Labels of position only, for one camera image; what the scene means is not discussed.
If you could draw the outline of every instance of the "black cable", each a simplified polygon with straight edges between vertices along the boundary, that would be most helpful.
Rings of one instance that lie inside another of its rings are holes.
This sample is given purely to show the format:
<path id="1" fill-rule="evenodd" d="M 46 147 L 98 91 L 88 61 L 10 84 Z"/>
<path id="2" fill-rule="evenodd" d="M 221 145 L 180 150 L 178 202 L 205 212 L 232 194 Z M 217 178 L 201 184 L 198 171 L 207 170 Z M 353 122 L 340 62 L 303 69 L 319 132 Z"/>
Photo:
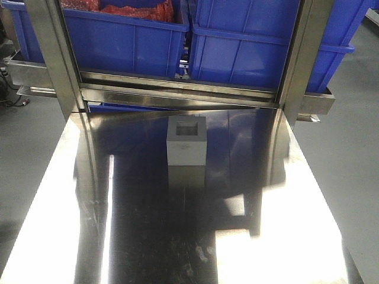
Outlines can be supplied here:
<path id="1" fill-rule="evenodd" d="M 15 102 L 12 102 L 12 101 L 8 101 L 8 102 L 5 102 L 5 106 L 7 107 L 7 108 L 12 108 L 12 107 L 16 107 L 16 108 L 18 108 L 18 107 L 23 107 L 24 106 L 24 104 L 21 104 L 21 105 L 17 105 L 17 103 L 20 101 L 20 99 L 21 99 L 21 95 L 18 97 L 18 99 L 15 101 Z"/>
<path id="2" fill-rule="evenodd" d="M 6 77 L 4 76 L 4 74 L 2 73 L 2 71 L 0 70 L 0 76 L 1 78 L 3 78 L 3 80 L 5 81 L 5 83 L 7 84 L 8 88 L 12 89 L 13 91 L 17 91 L 18 89 L 14 89 L 12 88 L 12 86 L 8 83 L 8 80 L 6 79 Z"/>

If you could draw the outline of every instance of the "concrete floor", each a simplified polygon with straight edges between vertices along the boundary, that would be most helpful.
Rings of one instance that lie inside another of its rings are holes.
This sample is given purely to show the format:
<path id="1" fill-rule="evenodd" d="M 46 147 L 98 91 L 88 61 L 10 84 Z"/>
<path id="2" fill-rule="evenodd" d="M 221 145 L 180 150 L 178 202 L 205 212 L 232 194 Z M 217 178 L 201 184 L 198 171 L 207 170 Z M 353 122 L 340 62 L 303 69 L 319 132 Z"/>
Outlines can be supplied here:
<path id="1" fill-rule="evenodd" d="M 377 284 L 379 28 L 365 23 L 352 43 L 356 52 L 329 84 L 337 98 L 330 114 L 321 124 L 298 122 L 295 134 L 365 283 Z M 55 99 L 0 110 L 0 274 L 63 126 Z"/>
<path id="2" fill-rule="evenodd" d="M 368 20 L 328 87 L 322 123 L 294 132 L 366 284 L 379 283 L 379 27 Z"/>

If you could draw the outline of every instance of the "stainless steel table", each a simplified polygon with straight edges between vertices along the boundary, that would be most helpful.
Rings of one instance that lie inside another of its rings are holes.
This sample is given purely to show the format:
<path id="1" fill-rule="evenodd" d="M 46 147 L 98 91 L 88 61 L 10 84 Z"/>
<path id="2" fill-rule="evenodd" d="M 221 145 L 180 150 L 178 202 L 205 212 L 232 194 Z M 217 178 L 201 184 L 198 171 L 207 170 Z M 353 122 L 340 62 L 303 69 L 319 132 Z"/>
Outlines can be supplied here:
<path id="1" fill-rule="evenodd" d="M 206 167 L 168 167 L 171 115 Z M 71 114 L 0 283 L 342 284 L 341 235 L 277 109 Z"/>

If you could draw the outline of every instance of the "shiny metal surface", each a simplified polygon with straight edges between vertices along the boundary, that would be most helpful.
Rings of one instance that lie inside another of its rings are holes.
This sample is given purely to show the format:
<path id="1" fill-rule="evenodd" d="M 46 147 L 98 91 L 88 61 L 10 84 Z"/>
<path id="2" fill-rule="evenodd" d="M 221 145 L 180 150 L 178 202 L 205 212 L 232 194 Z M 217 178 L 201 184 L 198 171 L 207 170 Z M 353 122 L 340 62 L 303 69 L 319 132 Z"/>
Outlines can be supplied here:
<path id="1" fill-rule="evenodd" d="M 327 114 L 336 98 L 329 93 L 306 93 L 303 96 L 299 113 L 305 114 Z"/>
<path id="2" fill-rule="evenodd" d="M 238 107 L 277 108 L 270 101 L 259 101 L 247 96 L 202 93 L 197 91 L 175 92 L 170 90 L 141 90 L 115 86 L 82 84 L 82 96 L 92 102 L 119 102 L 124 104 L 149 105 L 163 108 L 204 109 Z"/>
<path id="3" fill-rule="evenodd" d="M 67 120 L 72 111 L 85 109 L 80 74 L 59 0 L 25 0 L 44 61 Z"/>
<path id="4" fill-rule="evenodd" d="M 206 167 L 168 167 L 170 115 L 207 118 Z M 72 114 L 0 280 L 353 284 L 275 109 Z"/>
<path id="5" fill-rule="evenodd" d="M 25 62 L 18 58 L 20 52 L 7 61 L 9 74 L 12 76 L 13 84 L 18 86 L 54 88 L 53 82 L 45 64 Z"/>
<path id="6" fill-rule="evenodd" d="M 37 92 L 37 90 L 40 88 L 53 89 L 53 84 L 44 64 L 24 62 L 19 53 L 7 64 L 14 84 L 30 86 L 31 89 L 37 88 L 33 92 L 27 92 L 27 95 L 45 96 L 45 93 Z M 81 72 L 81 76 L 85 82 L 92 82 L 91 84 L 82 84 L 84 88 L 82 90 L 83 99 L 87 101 L 176 109 L 230 109 L 238 108 L 241 105 L 278 108 L 277 104 L 272 103 L 274 93 L 270 91 L 241 89 L 237 86 L 205 85 L 203 82 L 196 83 L 185 80 L 137 78 L 95 72 Z M 112 88 L 110 86 L 112 84 L 124 86 L 129 93 L 125 93 L 125 89 Z M 196 95 L 197 99 L 192 99 L 193 94 Z M 232 100 L 225 103 L 225 101 L 220 102 L 217 98 L 230 98 Z M 326 94 L 306 92 L 299 113 L 327 114 L 334 101 L 335 98 L 330 92 Z"/>
<path id="7" fill-rule="evenodd" d="M 302 0 L 277 102 L 293 127 L 316 61 L 334 0 Z"/>
<path id="8" fill-rule="evenodd" d="M 373 9 L 368 9 L 366 17 L 369 18 L 375 25 L 379 26 L 379 14 Z"/>
<path id="9" fill-rule="evenodd" d="M 56 98 L 57 94 L 54 89 L 36 88 L 21 86 L 17 91 L 17 95 L 20 96 L 43 96 L 48 98 Z"/>

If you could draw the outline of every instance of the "plastic bin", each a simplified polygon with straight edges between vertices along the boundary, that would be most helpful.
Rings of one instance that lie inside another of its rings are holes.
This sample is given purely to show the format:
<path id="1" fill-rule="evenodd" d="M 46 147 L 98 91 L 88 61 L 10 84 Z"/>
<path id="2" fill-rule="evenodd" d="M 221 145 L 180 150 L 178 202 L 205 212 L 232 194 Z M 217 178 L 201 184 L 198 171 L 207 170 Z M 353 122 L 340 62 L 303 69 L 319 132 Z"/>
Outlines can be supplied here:
<path id="1" fill-rule="evenodd" d="M 336 0 L 322 42 L 347 46 L 373 0 Z M 289 38 L 299 0 L 202 0 L 195 22 L 202 28 Z"/>
<path id="2" fill-rule="evenodd" d="M 193 24 L 189 74 L 194 80 L 277 88 L 289 40 L 200 28 Z M 307 90 L 323 92 L 353 46 L 322 44 Z"/>
<path id="3" fill-rule="evenodd" d="M 202 28 L 290 38 L 299 0 L 201 0 L 195 22 Z"/>
<path id="4" fill-rule="evenodd" d="M 337 71 L 345 54 L 353 53 L 354 51 L 355 47 L 352 44 L 349 44 L 348 46 L 330 46 L 322 44 L 313 66 L 307 91 L 323 93 L 327 84 Z"/>
<path id="5" fill-rule="evenodd" d="M 372 4 L 370 6 L 371 9 L 378 10 L 379 9 L 379 0 L 372 0 Z"/>
<path id="6" fill-rule="evenodd" d="M 121 6 L 136 0 L 103 0 Z M 163 0 L 149 1 L 154 6 Z M 174 0 L 179 24 L 65 9 L 65 20 L 80 68 L 139 73 L 173 78 L 189 30 L 185 0 Z M 43 63 L 43 57 L 24 3 L 2 0 L 12 11 L 15 29 L 26 61 Z"/>
<path id="7" fill-rule="evenodd" d="M 322 43 L 347 46 L 361 24 L 372 0 L 336 0 Z"/>

